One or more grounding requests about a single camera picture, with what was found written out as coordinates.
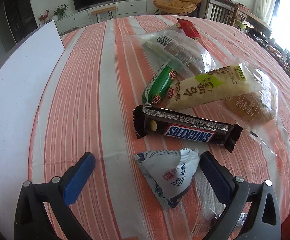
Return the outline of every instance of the blue gripper pad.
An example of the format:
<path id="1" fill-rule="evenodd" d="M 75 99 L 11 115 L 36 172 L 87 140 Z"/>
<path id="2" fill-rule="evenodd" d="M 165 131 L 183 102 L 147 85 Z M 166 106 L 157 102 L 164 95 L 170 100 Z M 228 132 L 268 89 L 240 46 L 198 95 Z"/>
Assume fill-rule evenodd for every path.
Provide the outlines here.
<path id="1" fill-rule="evenodd" d="M 235 186 L 234 183 L 234 185 L 231 185 L 228 181 L 228 179 L 233 179 L 232 174 L 225 167 L 221 166 L 210 152 L 201 154 L 199 166 L 215 192 L 218 201 L 229 205 L 232 202 L 233 186 Z"/>
<path id="2" fill-rule="evenodd" d="M 92 153 L 83 155 L 83 157 L 85 158 L 81 163 L 78 161 L 75 166 L 71 167 L 76 168 L 78 165 L 76 172 L 64 187 L 63 200 L 67 206 L 76 202 L 83 186 L 95 168 L 95 157 Z"/>

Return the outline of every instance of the orange lounge chair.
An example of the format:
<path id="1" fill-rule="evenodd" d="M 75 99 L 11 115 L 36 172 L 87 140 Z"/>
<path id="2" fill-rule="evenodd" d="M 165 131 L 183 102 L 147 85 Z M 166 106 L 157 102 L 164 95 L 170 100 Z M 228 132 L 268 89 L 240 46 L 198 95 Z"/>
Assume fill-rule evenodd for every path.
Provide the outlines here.
<path id="1" fill-rule="evenodd" d="M 162 11 L 167 14 L 186 15 L 197 8 L 197 4 L 202 0 L 153 0 L 153 4 L 158 8 L 154 13 Z"/>

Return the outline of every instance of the beige snack package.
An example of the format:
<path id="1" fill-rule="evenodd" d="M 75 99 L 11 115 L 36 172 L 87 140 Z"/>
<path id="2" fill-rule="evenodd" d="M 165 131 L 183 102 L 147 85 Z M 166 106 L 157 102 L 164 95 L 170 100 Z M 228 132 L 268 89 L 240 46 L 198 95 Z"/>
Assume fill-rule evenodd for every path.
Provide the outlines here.
<path id="1" fill-rule="evenodd" d="M 253 73 L 264 89 L 226 98 L 226 107 L 249 123 L 249 126 L 265 124 L 270 120 L 277 122 L 278 89 L 266 74 L 257 68 L 255 70 Z"/>
<path id="2" fill-rule="evenodd" d="M 263 89 L 246 64 L 230 65 L 175 83 L 169 89 L 166 107 L 178 111 Z"/>

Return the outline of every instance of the white vase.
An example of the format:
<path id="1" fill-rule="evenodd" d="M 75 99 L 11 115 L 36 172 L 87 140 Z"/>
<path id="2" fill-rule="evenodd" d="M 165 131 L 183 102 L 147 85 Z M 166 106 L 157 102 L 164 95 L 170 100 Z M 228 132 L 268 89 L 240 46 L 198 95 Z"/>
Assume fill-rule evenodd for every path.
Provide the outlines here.
<path id="1" fill-rule="evenodd" d="M 55 22 L 58 21 L 58 15 L 54 15 L 51 20 L 54 20 Z"/>

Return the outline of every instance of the dark door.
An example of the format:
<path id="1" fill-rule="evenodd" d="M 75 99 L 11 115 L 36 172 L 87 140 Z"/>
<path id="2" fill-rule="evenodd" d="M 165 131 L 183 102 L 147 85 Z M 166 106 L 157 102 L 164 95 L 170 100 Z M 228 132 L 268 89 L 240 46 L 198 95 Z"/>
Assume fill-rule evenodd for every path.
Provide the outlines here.
<path id="1" fill-rule="evenodd" d="M 5 11 L 17 43 L 37 29 L 30 0 L 5 0 Z"/>

